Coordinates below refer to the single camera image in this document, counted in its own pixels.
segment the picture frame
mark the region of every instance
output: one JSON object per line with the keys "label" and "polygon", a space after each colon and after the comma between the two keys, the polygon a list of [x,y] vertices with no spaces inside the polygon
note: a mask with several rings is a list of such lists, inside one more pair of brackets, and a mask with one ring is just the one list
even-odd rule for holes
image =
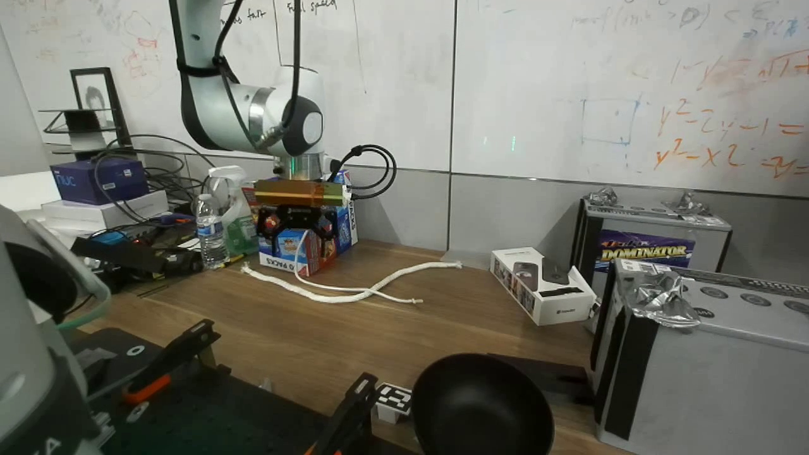
{"label": "picture frame", "polygon": [[131,147],[132,139],[129,138],[129,129],[126,127],[126,119],[109,67],[70,70],[70,78],[73,79],[78,108],[111,109],[96,113],[102,127],[116,128],[114,132],[104,132],[104,141],[110,143],[113,139],[117,139],[121,147]]}

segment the whiteboard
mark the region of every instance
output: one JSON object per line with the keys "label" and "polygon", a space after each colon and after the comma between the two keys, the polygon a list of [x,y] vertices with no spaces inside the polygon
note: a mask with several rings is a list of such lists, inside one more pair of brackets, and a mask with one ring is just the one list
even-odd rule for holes
{"label": "whiteboard", "polygon": [[[448,170],[453,0],[305,1],[303,11],[301,60],[324,78],[327,154],[341,158],[355,145],[376,143],[402,168]],[[41,130],[53,115],[37,110],[76,107],[70,69],[109,66],[131,134],[165,134],[196,146],[180,117],[167,0],[10,0],[0,6],[0,23]],[[291,3],[247,0],[224,54],[241,81],[270,86],[276,69],[292,63],[292,35]],[[135,143],[182,151],[160,141]],[[364,155],[352,163],[381,161]]]}
{"label": "whiteboard", "polygon": [[452,171],[809,196],[809,3],[459,0]]}

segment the white product box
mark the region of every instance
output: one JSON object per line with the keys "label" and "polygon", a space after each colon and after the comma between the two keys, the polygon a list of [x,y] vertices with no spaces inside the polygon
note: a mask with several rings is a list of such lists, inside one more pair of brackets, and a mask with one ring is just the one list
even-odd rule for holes
{"label": "white product box", "polygon": [[568,272],[567,285],[543,281],[542,254],[533,248],[493,251],[489,271],[537,325],[584,321],[595,302],[576,267]]}
{"label": "white product box", "polygon": [[[144,194],[126,203],[143,218],[168,212],[168,200],[163,190]],[[48,227],[53,229],[96,232],[134,223],[134,220],[112,203],[93,206],[81,202],[54,201],[42,204],[42,212]]]}

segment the blue marker drawing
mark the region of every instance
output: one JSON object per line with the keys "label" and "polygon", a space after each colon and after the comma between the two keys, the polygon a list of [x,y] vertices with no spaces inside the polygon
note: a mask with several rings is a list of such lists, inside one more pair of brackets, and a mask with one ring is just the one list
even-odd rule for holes
{"label": "blue marker drawing", "polygon": [[628,146],[640,105],[640,99],[582,100],[582,144],[591,141]]}
{"label": "blue marker drawing", "polygon": [[790,19],[787,22],[790,23],[789,28],[786,29],[784,32],[784,39],[792,37],[796,31],[798,31],[798,20],[797,19]]}

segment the desk surface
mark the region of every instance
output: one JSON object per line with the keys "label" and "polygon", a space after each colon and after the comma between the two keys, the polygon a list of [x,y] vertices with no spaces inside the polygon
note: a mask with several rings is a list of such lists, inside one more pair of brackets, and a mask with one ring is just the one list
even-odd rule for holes
{"label": "desk surface", "polygon": [[[440,257],[364,240],[312,281],[367,287],[395,270]],[[294,281],[292,274],[259,266],[255,258],[251,265]],[[429,364],[458,352],[574,365],[587,364],[590,352],[591,335],[579,323],[536,327],[484,270],[427,270],[385,287],[392,296],[424,299],[418,306],[375,296],[353,304],[317,303],[242,274],[238,266],[160,286],[115,296],[109,314],[83,329],[118,327],[164,346],[209,318],[222,334],[214,344],[219,363],[253,384],[269,378],[275,393],[326,415],[361,372],[410,388]],[[591,408],[551,407],[557,425],[553,453],[624,453],[594,438]],[[375,421],[374,433],[418,450],[410,423]]]}

